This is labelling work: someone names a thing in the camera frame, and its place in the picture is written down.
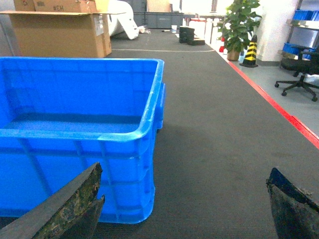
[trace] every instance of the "cardboard box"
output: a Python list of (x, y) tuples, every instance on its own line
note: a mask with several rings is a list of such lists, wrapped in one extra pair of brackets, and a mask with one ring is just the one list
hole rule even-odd
[(92, 0), (34, 0), (36, 11), (51, 12), (97, 12)]
[(171, 12), (169, 0), (148, 0), (149, 12)]
[(35, 11), (33, 0), (14, 0), (16, 11)]
[(106, 14), (3, 11), (22, 56), (103, 58), (111, 53)]
[(109, 0), (93, 0), (95, 1), (96, 9), (98, 12), (106, 12), (109, 9)]

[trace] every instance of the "traffic cone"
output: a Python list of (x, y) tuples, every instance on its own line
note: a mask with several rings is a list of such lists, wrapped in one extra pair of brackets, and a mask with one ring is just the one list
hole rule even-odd
[(256, 53), (257, 53), (257, 36), (254, 35), (250, 41), (244, 61), (243, 63), (240, 63), (240, 65), (250, 67), (250, 68), (257, 67), (258, 65), (256, 64)]
[(224, 52), (225, 50), (225, 37), (221, 38), (221, 46), (219, 48), (219, 52)]

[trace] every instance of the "crate rim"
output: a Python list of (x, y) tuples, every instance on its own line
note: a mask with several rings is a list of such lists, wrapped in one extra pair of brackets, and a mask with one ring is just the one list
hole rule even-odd
[(0, 57), (0, 62), (6, 59), (32, 59), (32, 60), (62, 60), (62, 61), (155, 61), (157, 68), (151, 86), (150, 94), (147, 99), (145, 109), (139, 127), (128, 133), (98, 133), (98, 132), (68, 132), (50, 130), (23, 130), (23, 129), (0, 129), (0, 138), (50, 138), (50, 139), (70, 139), (70, 140), (99, 140), (113, 142), (128, 142), (145, 136), (152, 127), (156, 104), (152, 108), (147, 107), (152, 102), (157, 102), (160, 87), (162, 84), (164, 61), (156, 58), (59, 58), (59, 57), (23, 57), (5, 56)]

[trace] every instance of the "black and yellow cone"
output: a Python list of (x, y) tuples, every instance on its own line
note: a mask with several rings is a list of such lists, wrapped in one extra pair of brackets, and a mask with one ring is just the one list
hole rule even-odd
[(249, 47), (248, 47), (246, 56), (244, 58), (244, 61), (243, 63), (240, 63), (240, 65), (250, 67), (250, 68), (257, 67), (258, 65), (256, 64), (256, 53), (257, 53), (257, 36), (254, 35), (249, 43)]

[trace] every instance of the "potted plant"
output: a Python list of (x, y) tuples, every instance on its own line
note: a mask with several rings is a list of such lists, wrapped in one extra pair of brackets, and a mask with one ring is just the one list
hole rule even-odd
[(259, 0), (234, 0), (226, 9), (224, 27), (220, 29), (225, 38), (228, 60), (237, 61), (239, 53), (249, 46), (249, 35), (252, 37), (254, 26), (258, 27), (260, 24), (255, 19), (261, 19), (252, 9), (259, 6)]

